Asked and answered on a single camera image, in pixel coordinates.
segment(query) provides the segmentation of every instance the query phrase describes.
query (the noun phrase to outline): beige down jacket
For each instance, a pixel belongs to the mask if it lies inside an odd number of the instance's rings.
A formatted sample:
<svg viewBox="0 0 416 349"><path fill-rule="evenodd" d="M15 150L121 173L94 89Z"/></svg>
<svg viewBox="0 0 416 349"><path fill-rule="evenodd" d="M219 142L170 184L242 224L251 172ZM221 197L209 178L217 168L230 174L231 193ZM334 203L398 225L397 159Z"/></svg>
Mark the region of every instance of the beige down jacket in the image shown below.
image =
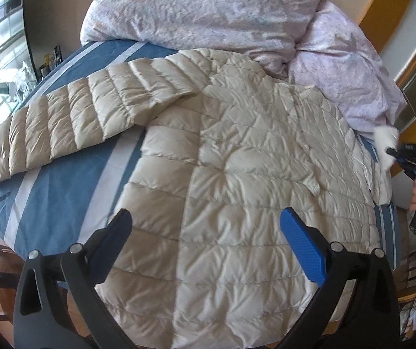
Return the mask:
<svg viewBox="0 0 416 349"><path fill-rule="evenodd" d="M230 52L112 65L36 99L0 125L0 181L134 124L148 132L117 206L134 229L97 291L136 344L281 339L316 290L279 229L287 206L348 249L379 246L388 180L339 111Z"/></svg>

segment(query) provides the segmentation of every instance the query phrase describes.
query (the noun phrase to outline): metal screw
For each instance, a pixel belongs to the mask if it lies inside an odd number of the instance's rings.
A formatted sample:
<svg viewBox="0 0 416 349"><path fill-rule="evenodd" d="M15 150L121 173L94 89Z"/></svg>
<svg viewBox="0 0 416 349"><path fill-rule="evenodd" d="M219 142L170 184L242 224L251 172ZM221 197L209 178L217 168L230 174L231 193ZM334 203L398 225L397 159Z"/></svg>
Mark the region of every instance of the metal screw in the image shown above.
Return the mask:
<svg viewBox="0 0 416 349"><path fill-rule="evenodd" d="M38 257L38 250L34 249L33 251L30 251L29 254L27 255L27 257L29 257L29 259L33 260L34 258Z"/></svg>
<svg viewBox="0 0 416 349"><path fill-rule="evenodd" d="M76 244L71 245L69 247L69 251L72 254L79 253L80 251L82 251L82 244L81 243L76 243Z"/></svg>
<svg viewBox="0 0 416 349"><path fill-rule="evenodd" d="M344 250L344 246L339 242L334 241L333 243L331 243L331 249L334 252L342 252Z"/></svg>
<svg viewBox="0 0 416 349"><path fill-rule="evenodd" d="M384 258L385 256L385 253L381 248L376 248L374 250L374 254L376 255L376 257L379 257L379 258Z"/></svg>

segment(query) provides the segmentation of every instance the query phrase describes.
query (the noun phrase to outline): pillow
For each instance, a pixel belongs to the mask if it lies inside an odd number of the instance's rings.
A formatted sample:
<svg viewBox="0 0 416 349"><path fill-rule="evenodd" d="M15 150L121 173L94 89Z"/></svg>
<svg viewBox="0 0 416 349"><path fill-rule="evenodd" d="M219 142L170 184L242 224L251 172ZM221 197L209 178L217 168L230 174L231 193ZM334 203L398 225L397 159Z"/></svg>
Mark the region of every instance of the pillow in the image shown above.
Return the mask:
<svg viewBox="0 0 416 349"><path fill-rule="evenodd" d="M213 48L249 55L286 77L295 42L320 0L94 0L81 42L149 41L175 50Z"/></svg>

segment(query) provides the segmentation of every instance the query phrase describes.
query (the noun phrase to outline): jacket sleeve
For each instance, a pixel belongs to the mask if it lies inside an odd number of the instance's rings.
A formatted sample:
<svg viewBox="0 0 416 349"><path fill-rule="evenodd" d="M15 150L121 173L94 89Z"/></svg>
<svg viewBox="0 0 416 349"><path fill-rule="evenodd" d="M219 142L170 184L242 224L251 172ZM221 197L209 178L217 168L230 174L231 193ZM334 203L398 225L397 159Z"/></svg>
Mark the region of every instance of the jacket sleeve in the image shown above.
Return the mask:
<svg viewBox="0 0 416 349"><path fill-rule="evenodd" d="M0 182L145 126L206 84L207 50L109 66L38 97L0 125Z"/></svg>

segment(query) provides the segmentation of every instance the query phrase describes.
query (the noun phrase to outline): blue striped bedsheet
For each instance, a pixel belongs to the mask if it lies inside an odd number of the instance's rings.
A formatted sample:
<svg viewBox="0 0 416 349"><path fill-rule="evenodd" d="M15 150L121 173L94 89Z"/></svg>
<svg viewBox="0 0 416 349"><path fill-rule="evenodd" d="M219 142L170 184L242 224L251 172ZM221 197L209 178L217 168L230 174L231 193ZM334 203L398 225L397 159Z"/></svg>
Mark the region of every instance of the blue striped bedsheet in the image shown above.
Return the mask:
<svg viewBox="0 0 416 349"><path fill-rule="evenodd" d="M23 106L110 64L174 53L132 40L90 43L54 69ZM144 135L143 127L132 127L102 144L0 183L0 237L23 258L32 249L55 254L75 242L85 242L109 221L141 156ZM371 144L360 140L377 160ZM375 206L375 212L381 246L394 266L399 262L395 208Z"/></svg>

